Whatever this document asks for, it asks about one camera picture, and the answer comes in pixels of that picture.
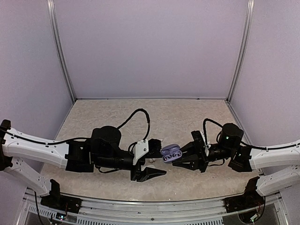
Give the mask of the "purple earbud charging case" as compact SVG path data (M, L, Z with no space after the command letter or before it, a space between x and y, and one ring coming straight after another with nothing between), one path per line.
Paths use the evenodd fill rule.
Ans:
M180 146L179 145L177 145L177 144L171 144L171 145L167 145L167 146L165 146L165 147L163 147L162 149L161 149L161 151L160 151L160 153L161 153L161 155L162 155L162 157L163 157L163 155L165 155L165 154L171 154L171 155L173 155L173 153L175 153L175 152L177 152L177 151L179 151L180 150ZM172 162L172 161L174 161L174 160L177 160L177 159L175 159L173 156L172 156L172 159L171 160L169 160L169 161L164 161L165 163L169 163L169 162Z

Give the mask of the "purple clip earbud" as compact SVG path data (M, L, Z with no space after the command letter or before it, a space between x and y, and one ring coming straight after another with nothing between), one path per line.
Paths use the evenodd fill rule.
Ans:
M182 152L179 150L179 151L173 153L172 156L173 156L175 159L178 159L178 158L182 157Z
M171 154L165 154L165 155L163 155L163 160L164 161L169 161L171 159L172 159L172 155Z

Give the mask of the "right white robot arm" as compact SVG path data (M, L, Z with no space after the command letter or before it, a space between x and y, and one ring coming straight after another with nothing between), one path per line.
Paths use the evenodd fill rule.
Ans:
M247 173L273 166L286 166L285 169L257 176L248 181L240 204L250 208L259 196L267 196L300 182L300 142L258 147L242 141L244 132L233 123L221 126L218 141L207 142L205 131L193 131L193 141L181 148L182 157L172 162L173 166L205 172L209 163L229 160L228 166L236 172Z

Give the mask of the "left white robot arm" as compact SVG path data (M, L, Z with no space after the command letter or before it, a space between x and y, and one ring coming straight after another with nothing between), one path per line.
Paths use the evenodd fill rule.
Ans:
M134 144L133 152L120 148L121 132L113 126L95 128L89 138L55 141L24 134L11 127L9 120L0 125L0 169L25 182L38 196L47 198L53 207L62 208L66 199L60 194L59 183L46 179L24 162L31 159L56 166L69 172L93 173L94 169L107 169L107 173L126 170L130 180L145 182L164 176L166 171L153 166L145 167L151 151L159 151L157 139L142 140Z

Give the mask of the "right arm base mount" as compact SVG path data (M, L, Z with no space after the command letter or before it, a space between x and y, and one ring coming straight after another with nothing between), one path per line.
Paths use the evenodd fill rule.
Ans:
M251 178L243 194L224 199L227 213L246 210L265 204L265 197L259 195L256 191L258 180L259 177Z

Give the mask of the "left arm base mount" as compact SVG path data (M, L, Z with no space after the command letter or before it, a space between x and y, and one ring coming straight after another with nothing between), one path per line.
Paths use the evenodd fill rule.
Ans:
M82 199L62 195L60 185L54 179L50 179L51 189L49 194L41 197L41 205L71 213L79 213L82 205Z

